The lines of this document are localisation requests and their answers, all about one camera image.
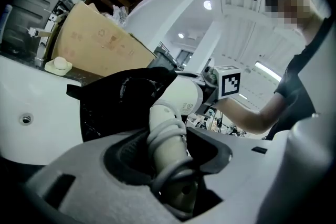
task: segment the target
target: white wall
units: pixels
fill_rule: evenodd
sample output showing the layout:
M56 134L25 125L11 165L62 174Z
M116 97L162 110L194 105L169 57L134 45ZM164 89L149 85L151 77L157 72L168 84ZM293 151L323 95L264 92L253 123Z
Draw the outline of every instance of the white wall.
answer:
M212 57L208 66L214 67L215 66L215 57Z
M198 44L192 58L184 68L185 71L201 73L204 66L211 57L218 41L222 35L223 24L222 22L213 21Z
M125 30L154 51L193 0L144 0L128 16Z

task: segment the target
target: man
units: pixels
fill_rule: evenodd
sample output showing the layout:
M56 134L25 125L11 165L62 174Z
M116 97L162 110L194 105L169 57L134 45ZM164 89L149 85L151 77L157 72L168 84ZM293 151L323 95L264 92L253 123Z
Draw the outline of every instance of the man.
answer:
M230 98L220 100L215 108L247 132L261 134L272 127L266 137L272 140L277 132L315 113L298 73L317 51L332 19L322 18L312 0L265 0L265 11L299 30L306 40L305 49L291 60L273 97L260 111L248 110Z

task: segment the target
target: white cable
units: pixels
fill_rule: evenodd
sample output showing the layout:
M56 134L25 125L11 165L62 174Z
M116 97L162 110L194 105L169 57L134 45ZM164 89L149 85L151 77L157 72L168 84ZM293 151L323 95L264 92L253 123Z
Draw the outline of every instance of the white cable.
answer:
M155 105L164 105L167 108L170 108L174 115L175 119L168 119L161 124L159 124L157 127L155 127L152 132L149 134L147 137L147 145L148 145L148 153L149 153L149 158L151 158L155 152L155 150L166 140L174 137L174 136L184 136L186 134L186 129L185 125L182 121L181 114L179 110L171 105L170 103L164 101L164 100L157 100L153 106ZM166 131L162 133L164 129L166 129L169 126L172 125L177 125L178 129L173 129ZM154 194L159 193L161 187L164 185L164 183L172 176L174 176L175 171L178 170L179 167L184 166L186 164L189 164L193 161L193 159L186 154L184 159L181 159L179 161L176 161L174 163L169 164L166 166L156 177L156 179L153 181L152 185L152 191Z

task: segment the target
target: white cube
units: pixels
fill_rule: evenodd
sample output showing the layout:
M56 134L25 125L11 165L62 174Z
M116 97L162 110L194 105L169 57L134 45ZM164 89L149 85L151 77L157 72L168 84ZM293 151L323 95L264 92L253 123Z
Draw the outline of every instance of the white cube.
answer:
M240 74L242 70L235 66L214 67L218 81L218 99L239 94Z

